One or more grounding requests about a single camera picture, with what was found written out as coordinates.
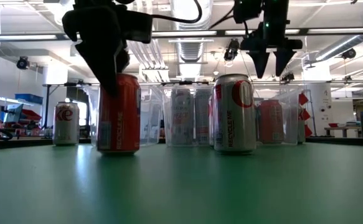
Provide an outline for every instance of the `plastic container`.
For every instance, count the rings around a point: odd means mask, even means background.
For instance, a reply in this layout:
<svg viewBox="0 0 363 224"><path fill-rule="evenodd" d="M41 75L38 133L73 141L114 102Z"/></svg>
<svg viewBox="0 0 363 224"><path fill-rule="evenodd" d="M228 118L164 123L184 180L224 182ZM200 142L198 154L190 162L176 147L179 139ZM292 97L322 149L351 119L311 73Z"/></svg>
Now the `plastic container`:
<svg viewBox="0 0 363 224"><path fill-rule="evenodd" d="M293 145L298 143L298 97L301 90L300 86L291 85L255 86L259 142Z"/></svg>
<svg viewBox="0 0 363 224"><path fill-rule="evenodd" d="M97 123L99 115L100 87L85 86L90 104L90 136L92 145L97 146ZM141 87L141 126L140 146L149 146L159 142L160 122L162 118L161 91L155 86Z"/></svg>
<svg viewBox="0 0 363 224"><path fill-rule="evenodd" d="M196 124L203 130L202 121L196 121L197 113L207 113L207 144L199 141L199 146L209 145L209 97L206 103L195 104L196 93L210 91L211 85L173 85L163 87L164 130L166 144L173 147L197 145Z"/></svg>
<svg viewBox="0 0 363 224"><path fill-rule="evenodd" d="M84 86L83 90L88 95L88 105L90 107L90 137L92 140L92 145L97 146L97 124L100 102L100 87Z"/></svg>
<svg viewBox="0 0 363 224"><path fill-rule="evenodd" d="M141 128L140 146L150 146L159 142L162 118L161 91L156 86L141 87Z"/></svg>

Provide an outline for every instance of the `aluminum can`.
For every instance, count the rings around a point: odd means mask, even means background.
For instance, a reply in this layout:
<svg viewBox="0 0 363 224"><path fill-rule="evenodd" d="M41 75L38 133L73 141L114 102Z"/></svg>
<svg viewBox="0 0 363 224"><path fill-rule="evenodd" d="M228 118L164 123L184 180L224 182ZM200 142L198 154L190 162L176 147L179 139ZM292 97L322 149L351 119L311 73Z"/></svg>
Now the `aluminum can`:
<svg viewBox="0 0 363 224"><path fill-rule="evenodd" d="M171 146L192 145L194 140L194 98L187 89L171 92Z"/></svg>
<svg viewBox="0 0 363 224"><path fill-rule="evenodd" d="M213 96L209 97L209 145L214 146Z"/></svg>
<svg viewBox="0 0 363 224"><path fill-rule="evenodd" d="M304 109L299 105L298 108L298 144L306 141L305 125L304 125Z"/></svg>
<svg viewBox="0 0 363 224"><path fill-rule="evenodd" d="M260 112L259 141L263 144L279 144L284 140L282 106L278 100L263 100Z"/></svg>
<svg viewBox="0 0 363 224"><path fill-rule="evenodd" d="M55 145L74 145L79 142L79 113L76 103L58 102L54 108L52 135Z"/></svg>
<svg viewBox="0 0 363 224"><path fill-rule="evenodd" d="M100 88L97 150L134 154L139 149L141 89L132 75L118 73L116 79L116 96Z"/></svg>
<svg viewBox="0 0 363 224"><path fill-rule="evenodd" d="M214 149L246 154L256 149L253 87L246 75L227 74L214 83Z"/></svg>
<svg viewBox="0 0 363 224"><path fill-rule="evenodd" d="M197 89L194 97L196 143L209 145L209 105L210 89Z"/></svg>

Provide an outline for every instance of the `table surface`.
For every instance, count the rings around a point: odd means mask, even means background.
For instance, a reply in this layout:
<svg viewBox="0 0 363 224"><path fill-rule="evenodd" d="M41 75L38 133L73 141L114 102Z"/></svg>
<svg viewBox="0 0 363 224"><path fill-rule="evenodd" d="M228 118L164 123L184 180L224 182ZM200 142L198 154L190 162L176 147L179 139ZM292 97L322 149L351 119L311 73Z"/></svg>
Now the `table surface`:
<svg viewBox="0 0 363 224"><path fill-rule="evenodd" d="M3 149L0 223L363 223L363 146Z"/></svg>

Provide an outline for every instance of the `red soda can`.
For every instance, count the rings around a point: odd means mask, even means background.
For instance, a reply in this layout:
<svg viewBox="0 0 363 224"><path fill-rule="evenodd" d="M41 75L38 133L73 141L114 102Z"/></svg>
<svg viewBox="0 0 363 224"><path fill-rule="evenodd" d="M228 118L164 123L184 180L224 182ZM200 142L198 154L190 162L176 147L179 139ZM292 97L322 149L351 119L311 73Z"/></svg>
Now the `red soda can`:
<svg viewBox="0 0 363 224"><path fill-rule="evenodd" d="M263 144L283 142L282 106L278 100L264 100L258 106L259 141Z"/></svg>
<svg viewBox="0 0 363 224"><path fill-rule="evenodd" d="M132 75L119 73L116 79L116 96L100 88L97 150L134 154L139 149L141 89Z"/></svg>

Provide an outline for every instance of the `silver soda can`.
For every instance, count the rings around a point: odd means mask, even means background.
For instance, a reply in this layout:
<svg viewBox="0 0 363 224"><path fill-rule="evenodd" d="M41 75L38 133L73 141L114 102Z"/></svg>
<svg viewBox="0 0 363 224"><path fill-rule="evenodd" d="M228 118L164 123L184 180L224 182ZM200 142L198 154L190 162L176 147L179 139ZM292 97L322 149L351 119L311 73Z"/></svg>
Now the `silver soda can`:
<svg viewBox="0 0 363 224"><path fill-rule="evenodd" d="M253 87L246 75L227 74L214 83L214 149L246 154L256 149Z"/></svg>
<svg viewBox="0 0 363 224"><path fill-rule="evenodd" d="M213 96L209 97L209 145L214 146Z"/></svg>
<svg viewBox="0 0 363 224"><path fill-rule="evenodd" d="M171 92L171 146L192 145L194 140L194 98L189 90Z"/></svg>
<svg viewBox="0 0 363 224"><path fill-rule="evenodd" d="M79 142L79 107L76 103L59 102L55 106L52 141L57 146Z"/></svg>
<svg viewBox="0 0 363 224"><path fill-rule="evenodd" d="M209 145L209 105L210 89L197 89L195 92L195 132L196 143Z"/></svg>

